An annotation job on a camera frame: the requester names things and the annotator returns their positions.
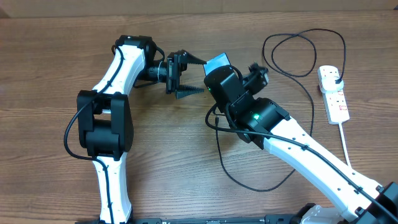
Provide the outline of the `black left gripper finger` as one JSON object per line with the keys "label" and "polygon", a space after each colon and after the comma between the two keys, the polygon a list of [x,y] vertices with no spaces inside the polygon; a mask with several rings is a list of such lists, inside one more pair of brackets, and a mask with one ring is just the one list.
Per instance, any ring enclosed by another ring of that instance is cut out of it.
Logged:
{"label": "black left gripper finger", "polygon": [[181,56],[180,56],[180,69],[182,72],[184,72],[188,64],[197,64],[197,65],[205,65],[206,61],[199,59],[195,56],[193,56],[191,53],[187,52],[186,50],[181,50]]}
{"label": "black left gripper finger", "polygon": [[186,96],[203,93],[203,92],[204,92],[203,88],[198,88],[198,87],[189,86],[189,85],[179,85],[177,87],[177,89],[175,90],[175,97],[176,97],[176,99],[179,100]]}

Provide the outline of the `Samsung Galaxy S24+ smartphone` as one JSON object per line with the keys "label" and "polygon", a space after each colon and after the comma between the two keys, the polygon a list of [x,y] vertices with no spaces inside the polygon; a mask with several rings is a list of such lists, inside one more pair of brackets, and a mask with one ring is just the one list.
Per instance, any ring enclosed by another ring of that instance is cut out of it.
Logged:
{"label": "Samsung Galaxy S24+ smartphone", "polygon": [[206,64],[203,65],[205,75],[207,76],[213,70],[225,65],[231,65],[228,56],[225,53],[219,54],[218,56],[208,60]]}

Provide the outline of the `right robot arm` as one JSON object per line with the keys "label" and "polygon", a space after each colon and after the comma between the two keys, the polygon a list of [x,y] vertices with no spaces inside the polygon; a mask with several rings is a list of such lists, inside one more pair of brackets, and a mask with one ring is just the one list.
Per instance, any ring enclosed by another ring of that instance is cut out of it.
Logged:
{"label": "right robot arm", "polygon": [[216,101],[212,108],[226,116],[226,131],[291,165],[333,204],[310,203],[293,223],[397,223],[396,183],[384,187],[350,168],[277,103],[253,97],[267,84],[264,67],[252,65],[246,77],[228,64],[206,64],[204,70],[205,85]]}

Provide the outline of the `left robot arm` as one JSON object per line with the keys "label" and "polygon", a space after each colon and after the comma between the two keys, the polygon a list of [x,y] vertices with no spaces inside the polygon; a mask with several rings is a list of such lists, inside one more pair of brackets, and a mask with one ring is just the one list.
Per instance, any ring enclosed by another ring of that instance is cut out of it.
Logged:
{"label": "left robot arm", "polygon": [[114,59],[92,90],[79,92],[78,135],[88,159],[96,168],[101,196],[98,223],[131,223],[132,204],[127,192],[126,159],[134,138],[129,105],[137,81],[147,87],[165,84],[165,92],[177,99],[201,93],[203,89],[180,84],[189,64],[204,65],[186,50],[165,55],[151,37],[122,35],[112,46]]}

